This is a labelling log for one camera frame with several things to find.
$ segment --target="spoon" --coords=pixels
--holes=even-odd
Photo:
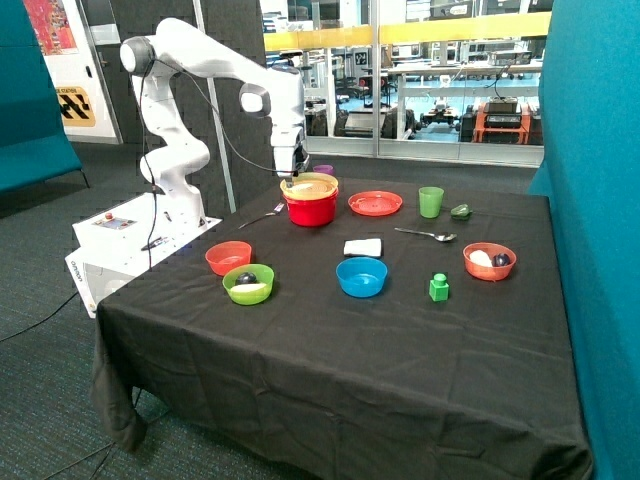
[[[448,232],[441,232],[441,233],[419,232],[418,230],[409,230],[407,228],[397,228],[397,227],[396,227],[396,230],[399,231],[399,232],[416,233],[418,235],[428,235],[430,237],[435,238],[439,242],[450,242],[451,240],[453,240],[454,238],[456,238],[458,236],[455,233],[448,233]]]
[[[282,211],[282,209],[283,209],[283,208],[284,208],[284,203],[283,203],[283,202],[280,202],[278,205],[276,205],[276,206],[274,207],[273,211],[271,211],[271,212],[269,212],[269,213],[265,213],[265,214],[264,214],[264,215],[262,215],[261,217],[255,218],[255,219],[253,219],[253,220],[251,220],[251,221],[249,221],[249,222],[247,222],[247,223],[243,223],[242,225],[240,225],[240,226],[238,227],[238,230],[240,230],[241,228],[246,227],[247,225],[251,225],[252,223],[257,222],[258,220],[262,220],[262,219],[263,219],[263,218],[265,218],[265,217],[272,217],[272,216],[274,216],[274,215],[278,215],[278,214]]]

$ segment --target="teal chair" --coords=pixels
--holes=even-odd
[[[547,195],[596,479],[640,478],[640,2],[554,3]]]
[[[22,0],[2,0],[2,14],[0,192],[82,172],[64,133],[56,92]]]

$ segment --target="dark green pepper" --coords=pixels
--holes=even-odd
[[[471,207],[466,203],[463,203],[462,205],[458,205],[451,209],[451,218],[455,220],[469,220],[472,213],[473,210],[471,210]]]

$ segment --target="yellow railing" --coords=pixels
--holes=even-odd
[[[544,36],[549,31],[550,21],[551,12],[544,12],[382,25],[380,27],[380,43],[387,45],[408,42]],[[371,45],[372,42],[373,30],[370,25],[308,32],[268,33],[264,36],[267,52],[354,47]]]

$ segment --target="green bowl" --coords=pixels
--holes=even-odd
[[[258,283],[264,284],[262,287],[251,291],[239,291],[234,289],[236,286],[236,279],[241,273],[251,272],[258,279]],[[222,285],[235,303],[239,305],[255,305],[260,302],[264,302],[269,295],[271,295],[271,289],[273,288],[274,273],[270,267],[261,265],[259,263],[250,263],[248,265],[242,265],[229,271],[222,279]]]

